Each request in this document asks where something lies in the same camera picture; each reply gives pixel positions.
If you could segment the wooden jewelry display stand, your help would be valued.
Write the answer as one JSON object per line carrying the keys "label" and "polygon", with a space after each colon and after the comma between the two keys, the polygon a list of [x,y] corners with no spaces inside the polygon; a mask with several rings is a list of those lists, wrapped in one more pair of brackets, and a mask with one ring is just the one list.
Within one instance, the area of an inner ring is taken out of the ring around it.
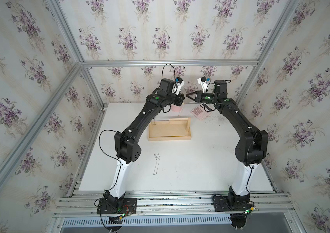
{"label": "wooden jewelry display stand", "polygon": [[190,140],[191,118],[152,121],[148,126],[148,141]]}

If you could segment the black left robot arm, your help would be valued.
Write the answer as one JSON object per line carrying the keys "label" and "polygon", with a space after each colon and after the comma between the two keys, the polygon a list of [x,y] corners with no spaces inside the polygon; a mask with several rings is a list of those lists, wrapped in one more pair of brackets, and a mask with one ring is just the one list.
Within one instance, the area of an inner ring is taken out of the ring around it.
{"label": "black left robot arm", "polygon": [[116,211],[121,210],[124,202],[126,179],[131,163],[139,158],[142,151],[138,144],[141,135],[166,106],[182,105],[184,94],[181,93],[181,89],[183,86],[184,80],[180,77],[176,77],[174,80],[162,79],[159,87],[146,97],[145,104],[134,121],[123,132],[115,132],[116,171],[112,187],[104,191],[102,200]]}

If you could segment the aluminium mounting rail frame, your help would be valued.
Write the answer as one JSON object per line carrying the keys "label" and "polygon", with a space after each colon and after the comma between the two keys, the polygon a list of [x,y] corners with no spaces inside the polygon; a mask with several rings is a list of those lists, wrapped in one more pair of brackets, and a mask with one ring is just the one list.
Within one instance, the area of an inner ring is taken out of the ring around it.
{"label": "aluminium mounting rail frame", "polygon": [[234,224],[244,229],[249,218],[261,214],[281,213],[285,229],[291,233],[305,232],[287,194],[251,193],[250,203],[232,208],[226,204],[222,191],[128,191],[121,214],[126,216],[113,224],[119,215],[100,205],[102,191],[75,190],[71,197],[60,198],[52,215],[49,233],[60,233],[73,227],[171,226],[196,224]]}

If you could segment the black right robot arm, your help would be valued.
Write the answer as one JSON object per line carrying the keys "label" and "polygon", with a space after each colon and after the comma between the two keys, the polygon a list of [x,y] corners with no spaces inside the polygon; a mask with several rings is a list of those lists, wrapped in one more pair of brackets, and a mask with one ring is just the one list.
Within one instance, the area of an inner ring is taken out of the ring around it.
{"label": "black right robot arm", "polygon": [[209,93],[208,86],[211,81],[209,78],[201,77],[198,79],[198,84],[202,86],[202,90],[191,92],[186,96],[196,103],[213,105],[214,109],[206,107],[206,111],[217,110],[237,131],[239,141],[235,148],[235,155],[240,164],[227,197],[222,197],[222,199],[223,204],[231,210],[238,210],[253,206],[250,201],[250,185],[255,171],[267,155],[269,136],[265,130],[259,130],[254,126],[241,112],[237,103],[228,97],[229,82],[230,80],[214,81],[213,91]]}

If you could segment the pink pen holder cup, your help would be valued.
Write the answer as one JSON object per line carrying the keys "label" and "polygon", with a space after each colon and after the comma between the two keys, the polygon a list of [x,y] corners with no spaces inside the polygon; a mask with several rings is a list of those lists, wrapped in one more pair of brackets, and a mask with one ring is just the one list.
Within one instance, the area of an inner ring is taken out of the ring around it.
{"label": "pink pen holder cup", "polygon": [[174,104],[171,105],[171,111],[173,111],[175,113],[180,113],[180,112],[182,112],[182,110],[183,110],[182,105],[181,106],[177,106],[177,105],[174,105]]}

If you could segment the pink calculator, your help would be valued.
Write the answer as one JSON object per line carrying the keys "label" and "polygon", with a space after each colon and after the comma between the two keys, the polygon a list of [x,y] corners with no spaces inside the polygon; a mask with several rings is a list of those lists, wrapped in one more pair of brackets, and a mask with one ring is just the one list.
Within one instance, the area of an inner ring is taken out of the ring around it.
{"label": "pink calculator", "polygon": [[207,112],[202,105],[199,105],[191,110],[191,113],[199,120],[204,120],[210,113]]}

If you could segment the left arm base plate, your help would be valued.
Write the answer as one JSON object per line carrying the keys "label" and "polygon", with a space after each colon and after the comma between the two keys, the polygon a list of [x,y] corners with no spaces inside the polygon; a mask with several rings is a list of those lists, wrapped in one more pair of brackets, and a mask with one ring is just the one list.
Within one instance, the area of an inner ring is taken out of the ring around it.
{"label": "left arm base plate", "polygon": [[135,214],[137,209],[137,198],[123,198],[114,201],[108,201],[105,198],[100,198],[97,204],[98,215],[107,214]]}

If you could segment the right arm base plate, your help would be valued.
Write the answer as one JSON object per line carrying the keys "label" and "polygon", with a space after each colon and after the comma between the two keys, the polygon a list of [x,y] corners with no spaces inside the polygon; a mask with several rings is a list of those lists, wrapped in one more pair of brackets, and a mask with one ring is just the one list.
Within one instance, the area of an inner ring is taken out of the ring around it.
{"label": "right arm base plate", "polygon": [[235,211],[248,214],[254,210],[254,202],[250,200],[250,194],[245,196],[215,194],[212,201],[216,212]]}

